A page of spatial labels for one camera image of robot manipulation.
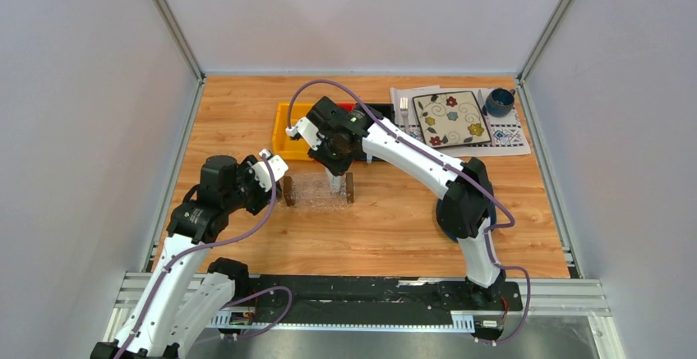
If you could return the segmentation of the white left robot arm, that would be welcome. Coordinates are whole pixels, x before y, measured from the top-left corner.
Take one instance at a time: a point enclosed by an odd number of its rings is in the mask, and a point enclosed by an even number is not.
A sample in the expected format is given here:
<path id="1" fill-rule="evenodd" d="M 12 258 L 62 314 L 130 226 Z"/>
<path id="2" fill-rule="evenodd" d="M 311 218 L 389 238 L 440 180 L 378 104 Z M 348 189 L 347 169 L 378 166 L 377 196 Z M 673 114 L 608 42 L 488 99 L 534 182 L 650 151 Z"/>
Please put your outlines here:
<path id="1" fill-rule="evenodd" d="M 251 295 L 248 267 L 235 260 L 213 262 L 194 294 L 184 296 L 196 271 L 219 246 L 218 235 L 238 210 L 270 213 L 280 195 L 288 165 L 262 150 L 238 162 L 210 156 L 200 181 L 170 216 L 155 270 L 130 317 L 108 342 L 99 342 L 93 358 L 184 358 L 224 305 L 242 305 Z"/>

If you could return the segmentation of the white toothpaste tube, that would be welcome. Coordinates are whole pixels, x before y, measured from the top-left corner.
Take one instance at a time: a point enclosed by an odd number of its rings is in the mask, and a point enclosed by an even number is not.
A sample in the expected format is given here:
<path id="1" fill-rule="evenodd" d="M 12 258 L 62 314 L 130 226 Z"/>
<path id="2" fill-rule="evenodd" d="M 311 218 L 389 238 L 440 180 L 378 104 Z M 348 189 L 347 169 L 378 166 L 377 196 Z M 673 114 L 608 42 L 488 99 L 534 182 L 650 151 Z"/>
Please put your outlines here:
<path id="1" fill-rule="evenodd" d="M 326 176 L 328 179 L 330 194 L 337 195 L 342 191 L 344 184 L 344 177 L 339 175 L 335 176 L 329 169 L 326 169 Z"/>

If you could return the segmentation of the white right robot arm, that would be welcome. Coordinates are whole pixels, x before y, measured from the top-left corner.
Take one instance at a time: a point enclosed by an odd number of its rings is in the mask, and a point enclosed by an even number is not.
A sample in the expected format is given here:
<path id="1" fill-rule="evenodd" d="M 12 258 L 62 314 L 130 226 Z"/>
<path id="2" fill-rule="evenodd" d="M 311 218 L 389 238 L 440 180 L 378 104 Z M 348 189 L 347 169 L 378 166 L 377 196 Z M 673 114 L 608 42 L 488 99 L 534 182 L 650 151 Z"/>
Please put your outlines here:
<path id="1" fill-rule="evenodd" d="M 459 243 L 470 282 L 469 298 L 487 309 L 501 299 L 505 271 L 494 261 L 486 235 L 496 222 L 492 183 L 484 163 L 464 162 L 427 147 L 362 102 L 347 111 L 324 96 L 294 125 L 292 140 L 305 140 L 311 159 L 343 176 L 360 155 L 372 155 L 415 178 L 437 198 L 436 222 Z"/>

